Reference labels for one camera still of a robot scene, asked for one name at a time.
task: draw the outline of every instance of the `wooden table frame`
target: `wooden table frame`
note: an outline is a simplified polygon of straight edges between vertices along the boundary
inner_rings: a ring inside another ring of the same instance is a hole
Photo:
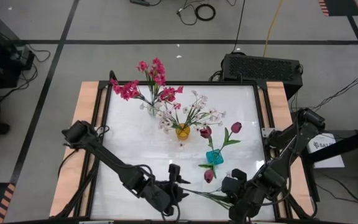
[[[73,122],[77,120],[85,120],[95,126],[103,125],[102,121],[106,121],[106,111],[108,109],[105,108],[105,105],[106,102],[109,101],[111,93],[110,88],[103,87],[106,84],[106,82],[82,83]],[[257,103],[260,103],[258,106],[262,113],[264,127],[275,126],[276,128],[285,129],[292,124],[282,82],[268,82],[267,91],[259,89],[258,94],[259,100],[257,100]],[[64,158],[71,152],[72,149],[66,148]],[[86,173],[81,173],[81,171],[85,169],[85,167],[87,167],[89,171],[92,166],[93,156],[87,154],[84,150],[79,150],[72,155],[72,158],[66,161],[60,171],[50,216],[58,214],[70,201],[73,194],[78,189],[80,180],[85,178]],[[313,213],[313,206],[303,170],[303,164],[300,158],[292,164],[291,176],[294,181],[291,194],[303,210],[311,215]],[[92,202],[93,200],[93,194],[90,194],[90,192],[92,192],[92,189],[88,186],[82,196],[80,206],[76,206],[74,211],[70,213],[70,216],[73,216],[74,214],[75,216],[86,216],[87,214],[90,214],[89,202]],[[278,204],[278,212],[275,210],[275,216],[280,218],[291,218],[291,216],[293,216],[296,218],[296,214],[291,212],[290,209],[288,209],[288,205],[284,202]]]

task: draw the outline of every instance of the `flower bouquet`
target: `flower bouquet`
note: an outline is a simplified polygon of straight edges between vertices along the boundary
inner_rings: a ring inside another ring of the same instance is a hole
[[[212,141],[212,130],[209,126],[205,127],[204,129],[200,130],[200,135],[203,138],[208,139],[208,146],[211,147],[211,151],[208,151],[206,153],[206,159],[208,161],[207,164],[200,164],[198,165],[199,167],[203,167],[203,168],[207,168],[208,170],[204,173],[204,179],[205,181],[207,181],[207,183],[210,183],[213,179],[213,177],[216,178],[216,174],[215,174],[215,166],[222,164],[223,161],[223,156],[221,154],[222,149],[225,146],[231,145],[231,144],[236,144],[239,143],[240,141],[238,140],[230,140],[231,134],[235,133],[237,134],[238,132],[240,132],[241,130],[241,123],[240,122],[236,122],[231,126],[231,132],[229,134],[229,131],[227,130],[227,128],[224,128],[224,141],[222,144],[222,147],[220,149],[214,149],[214,144]]]
[[[163,129],[166,134],[168,134],[169,130],[174,129],[178,139],[182,141],[188,138],[190,134],[190,126],[194,126],[197,131],[213,124],[222,126],[223,122],[220,121],[220,119],[224,118],[226,115],[226,112],[220,113],[215,109],[202,111],[206,106],[208,97],[199,95],[194,90],[191,92],[196,97],[196,100],[189,107],[184,107],[182,109],[183,113],[186,114],[185,122],[179,121],[178,110],[180,110],[181,104],[177,102],[170,103],[167,100],[162,101],[163,106],[157,113],[160,117],[158,128]]]
[[[130,98],[142,100],[140,105],[141,109],[147,108],[151,116],[157,114],[158,109],[161,107],[161,101],[173,102],[175,100],[176,93],[183,92],[183,86],[179,86],[177,90],[173,88],[164,88],[160,91],[161,86],[165,86],[165,68],[160,59],[155,58],[152,62],[151,68],[146,62],[139,62],[139,66],[136,66],[138,71],[142,72],[146,76],[147,86],[150,91],[150,99],[147,99],[139,90],[138,80],[126,83],[123,86],[118,85],[117,80],[110,79],[112,88],[117,95],[120,95],[124,100]]]

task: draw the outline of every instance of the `table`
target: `table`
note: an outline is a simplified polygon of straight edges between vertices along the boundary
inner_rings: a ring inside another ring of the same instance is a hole
[[[98,90],[98,82],[83,82],[80,90],[80,94],[77,101],[77,106],[74,114],[73,121],[78,119],[91,121],[93,115],[93,109],[96,101],[96,93]],[[265,104],[265,97],[262,90],[259,90],[259,98],[261,103],[262,115],[264,117],[265,127],[269,127],[267,119],[267,106],[271,108],[274,124],[276,128],[284,129],[291,125],[291,116],[288,108],[287,98],[285,95],[283,83],[281,82],[268,82],[267,93],[270,101],[270,105]],[[102,99],[106,97],[105,92],[102,94]],[[98,118],[96,125],[101,122],[101,112],[103,111],[103,104],[99,108]],[[65,157],[72,152],[72,149],[67,148]],[[57,183],[55,196],[50,211],[50,215],[56,215],[62,210],[66,203],[71,199],[72,195],[78,188],[80,181],[81,169],[85,157],[85,151],[80,150],[66,161],[63,166],[60,178]],[[313,207],[306,183],[305,173],[303,171],[303,164],[300,158],[298,158],[291,167],[291,175],[294,181],[292,187],[292,195],[296,201],[303,207],[306,213],[312,214]],[[89,197],[89,190],[86,190],[81,202],[80,215],[85,215],[86,203]],[[285,218],[285,206],[283,203],[279,204],[280,217]]]

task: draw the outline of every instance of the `blue vase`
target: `blue vase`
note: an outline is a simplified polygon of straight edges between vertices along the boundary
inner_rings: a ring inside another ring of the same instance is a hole
[[[224,162],[222,154],[221,154],[221,152],[219,152],[219,149],[215,149],[213,151],[206,152],[205,155],[206,155],[206,160],[210,164],[219,165]]]

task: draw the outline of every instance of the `yellow vase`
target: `yellow vase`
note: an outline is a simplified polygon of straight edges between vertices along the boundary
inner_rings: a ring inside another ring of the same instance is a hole
[[[176,129],[175,131],[177,133],[178,139],[181,141],[184,141],[190,135],[190,127],[189,126],[185,127],[185,124],[179,124],[179,125],[180,125],[181,129]]]

